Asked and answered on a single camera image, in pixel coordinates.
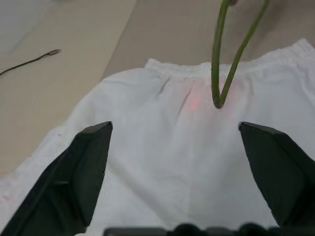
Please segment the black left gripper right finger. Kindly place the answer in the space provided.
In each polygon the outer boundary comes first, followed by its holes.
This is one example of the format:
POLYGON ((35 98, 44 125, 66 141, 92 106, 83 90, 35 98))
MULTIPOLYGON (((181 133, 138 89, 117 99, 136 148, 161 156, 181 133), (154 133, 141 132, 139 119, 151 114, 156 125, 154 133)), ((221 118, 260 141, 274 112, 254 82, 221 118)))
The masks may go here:
POLYGON ((239 124, 253 178, 279 226, 315 225, 315 162, 285 133, 239 124))

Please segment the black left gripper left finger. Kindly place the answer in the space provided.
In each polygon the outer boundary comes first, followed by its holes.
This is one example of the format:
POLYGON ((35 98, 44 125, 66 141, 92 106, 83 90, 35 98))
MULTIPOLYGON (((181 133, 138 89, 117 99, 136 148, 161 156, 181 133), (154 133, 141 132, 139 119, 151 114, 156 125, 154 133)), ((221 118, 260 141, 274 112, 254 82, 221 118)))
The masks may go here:
POLYGON ((40 175, 3 236, 74 236, 93 218, 107 163, 112 122, 79 132, 40 175))

